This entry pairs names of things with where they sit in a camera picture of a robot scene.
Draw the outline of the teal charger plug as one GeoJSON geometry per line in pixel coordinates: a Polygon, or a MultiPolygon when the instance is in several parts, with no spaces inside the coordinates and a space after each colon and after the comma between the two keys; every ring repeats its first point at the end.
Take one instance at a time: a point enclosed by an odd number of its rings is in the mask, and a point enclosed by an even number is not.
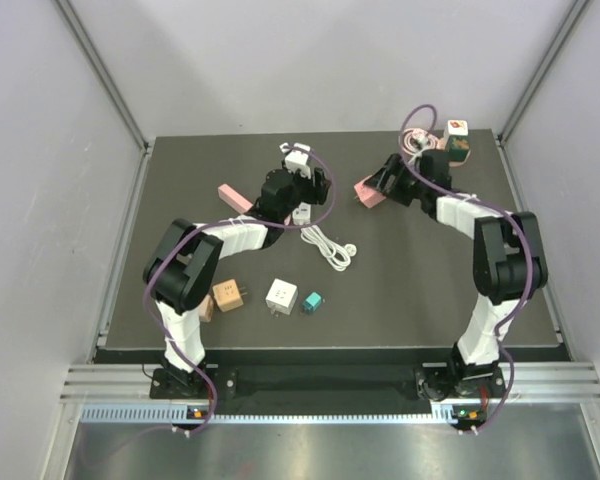
{"type": "Polygon", "coordinates": [[[311,292],[302,302],[301,313],[303,315],[313,315],[323,305],[324,297],[317,293],[311,292]]]}

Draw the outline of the pink deer cube adapter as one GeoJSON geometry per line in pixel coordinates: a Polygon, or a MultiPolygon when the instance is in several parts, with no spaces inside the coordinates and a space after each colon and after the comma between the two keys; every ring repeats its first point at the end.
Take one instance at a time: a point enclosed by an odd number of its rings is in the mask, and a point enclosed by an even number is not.
{"type": "Polygon", "coordinates": [[[198,306],[199,319],[202,323],[209,323],[215,308],[214,299],[207,294],[198,306]]]}

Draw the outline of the green cube adapter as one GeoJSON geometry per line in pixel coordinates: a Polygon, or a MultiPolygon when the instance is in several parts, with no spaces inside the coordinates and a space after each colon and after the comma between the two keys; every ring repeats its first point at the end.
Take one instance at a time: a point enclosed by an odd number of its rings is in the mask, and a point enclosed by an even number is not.
{"type": "Polygon", "coordinates": [[[470,152],[467,136],[451,135],[447,138],[445,150],[455,157],[465,157],[470,152]]]}

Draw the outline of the white cube adapter with picture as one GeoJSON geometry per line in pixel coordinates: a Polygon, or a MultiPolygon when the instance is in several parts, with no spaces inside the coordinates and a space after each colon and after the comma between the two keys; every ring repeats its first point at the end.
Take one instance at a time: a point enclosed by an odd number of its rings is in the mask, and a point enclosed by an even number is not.
{"type": "Polygon", "coordinates": [[[466,120],[452,119],[446,122],[442,140],[445,145],[450,145],[453,140],[467,140],[469,135],[466,120]]]}

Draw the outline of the orange cube adapter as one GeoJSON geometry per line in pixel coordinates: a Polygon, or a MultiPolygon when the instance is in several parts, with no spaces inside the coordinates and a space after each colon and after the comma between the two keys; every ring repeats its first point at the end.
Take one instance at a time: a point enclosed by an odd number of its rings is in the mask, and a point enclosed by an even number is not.
{"type": "Polygon", "coordinates": [[[240,288],[235,279],[230,279],[213,285],[212,294],[218,309],[226,313],[244,305],[246,290],[240,288]]]}

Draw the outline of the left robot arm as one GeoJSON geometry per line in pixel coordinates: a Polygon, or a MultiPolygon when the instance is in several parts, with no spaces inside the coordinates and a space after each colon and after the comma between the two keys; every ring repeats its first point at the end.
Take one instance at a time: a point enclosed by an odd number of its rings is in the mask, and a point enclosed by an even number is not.
{"type": "Polygon", "coordinates": [[[285,220],[300,204],[325,204],[332,185],[327,174],[319,167],[308,175],[287,167],[272,170],[246,213],[208,224],[176,219],[164,233],[143,272],[143,302],[155,303],[153,317],[166,342],[163,368],[183,395],[196,396],[206,387],[207,374],[199,366],[205,357],[199,306],[219,261],[271,247],[292,228],[285,220]]]}

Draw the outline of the pink round socket base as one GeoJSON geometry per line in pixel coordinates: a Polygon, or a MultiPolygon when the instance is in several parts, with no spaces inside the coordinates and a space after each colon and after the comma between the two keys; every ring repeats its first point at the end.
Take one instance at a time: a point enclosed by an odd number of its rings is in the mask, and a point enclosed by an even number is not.
{"type": "Polygon", "coordinates": [[[444,144],[444,141],[442,139],[438,140],[438,142],[437,142],[437,149],[438,150],[442,150],[442,151],[444,151],[444,152],[447,153],[447,160],[448,160],[448,163],[449,163],[449,165],[451,167],[459,167],[459,166],[464,165],[466,163],[466,161],[468,160],[469,155],[471,153],[471,150],[470,150],[470,152],[465,157],[460,157],[460,158],[452,156],[449,152],[447,152],[445,150],[445,144],[444,144]]]}

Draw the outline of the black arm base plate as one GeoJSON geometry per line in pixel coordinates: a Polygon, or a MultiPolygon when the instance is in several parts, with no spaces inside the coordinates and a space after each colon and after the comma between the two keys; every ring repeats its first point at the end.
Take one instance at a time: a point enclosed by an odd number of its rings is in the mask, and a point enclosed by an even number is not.
{"type": "Polygon", "coordinates": [[[500,370],[491,377],[453,385],[444,366],[422,365],[204,365],[202,373],[221,399],[260,392],[395,392],[409,400],[490,398],[504,393],[500,370]]]}

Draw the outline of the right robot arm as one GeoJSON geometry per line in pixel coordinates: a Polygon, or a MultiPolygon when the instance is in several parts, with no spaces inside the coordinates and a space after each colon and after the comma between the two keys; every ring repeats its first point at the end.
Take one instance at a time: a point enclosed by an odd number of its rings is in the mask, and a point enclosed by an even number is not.
{"type": "Polygon", "coordinates": [[[391,155],[365,186],[404,206],[419,201],[437,223],[473,242],[472,275],[478,297],[465,332],[443,371],[422,369],[422,395],[441,401],[493,383],[509,325],[548,280],[537,217],[489,206],[452,186],[450,156],[428,149],[404,159],[391,155]]]}

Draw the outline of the white power strip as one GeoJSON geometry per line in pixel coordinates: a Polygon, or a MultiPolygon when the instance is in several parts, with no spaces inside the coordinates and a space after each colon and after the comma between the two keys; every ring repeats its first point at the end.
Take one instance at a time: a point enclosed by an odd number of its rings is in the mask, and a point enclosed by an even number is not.
{"type": "Polygon", "coordinates": [[[311,223],[311,206],[307,203],[300,203],[292,213],[292,221],[295,225],[307,225],[311,223]]]}

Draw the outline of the white cube adapter plug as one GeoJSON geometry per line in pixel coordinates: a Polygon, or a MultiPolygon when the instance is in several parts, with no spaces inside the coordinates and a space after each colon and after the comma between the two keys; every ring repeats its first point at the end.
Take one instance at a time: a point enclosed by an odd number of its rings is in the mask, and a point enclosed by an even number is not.
{"type": "Polygon", "coordinates": [[[290,315],[298,297],[298,287],[281,279],[274,279],[265,297],[272,314],[290,315]]]}

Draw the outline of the pink cube socket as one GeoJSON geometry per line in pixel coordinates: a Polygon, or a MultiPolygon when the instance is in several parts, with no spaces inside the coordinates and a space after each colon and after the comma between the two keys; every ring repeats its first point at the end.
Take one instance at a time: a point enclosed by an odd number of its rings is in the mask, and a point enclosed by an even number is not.
{"type": "Polygon", "coordinates": [[[378,191],[367,186],[365,182],[369,177],[365,177],[354,185],[355,198],[366,208],[371,209],[385,200],[385,197],[378,191]]]}

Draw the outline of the pink power strip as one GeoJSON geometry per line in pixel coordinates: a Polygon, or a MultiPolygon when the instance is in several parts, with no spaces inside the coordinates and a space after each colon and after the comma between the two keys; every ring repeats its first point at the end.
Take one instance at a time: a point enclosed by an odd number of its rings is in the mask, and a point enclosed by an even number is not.
{"type": "Polygon", "coordinates": [[[253,206],[248,199],[228,184],[220,185],[217,189],[217,193],[219,198],[238,214],[245,214],[253,206]]]}

